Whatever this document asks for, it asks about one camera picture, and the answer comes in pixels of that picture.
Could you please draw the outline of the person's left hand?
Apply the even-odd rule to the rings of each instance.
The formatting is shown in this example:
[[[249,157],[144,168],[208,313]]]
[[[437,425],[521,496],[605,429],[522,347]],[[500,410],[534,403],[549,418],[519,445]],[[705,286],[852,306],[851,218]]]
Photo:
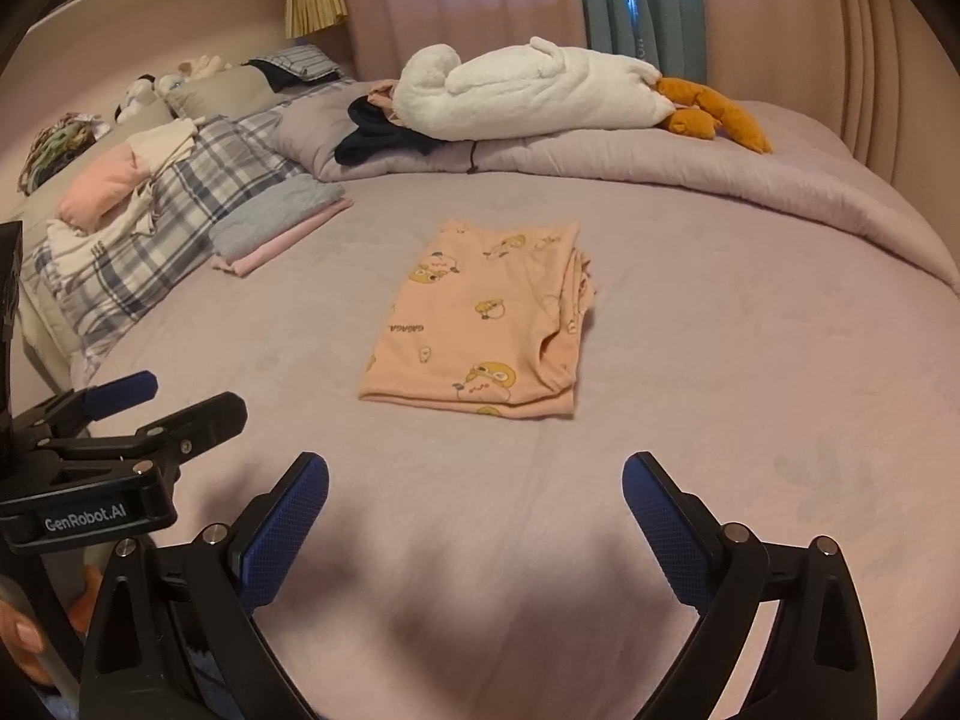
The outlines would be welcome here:
[[[39,661],[39,656],[46,653],[43,634],[29,617],[6,601],[0,601],[0,634],[3,645],[20,670],[37,686],[52,688],[52,678]]]

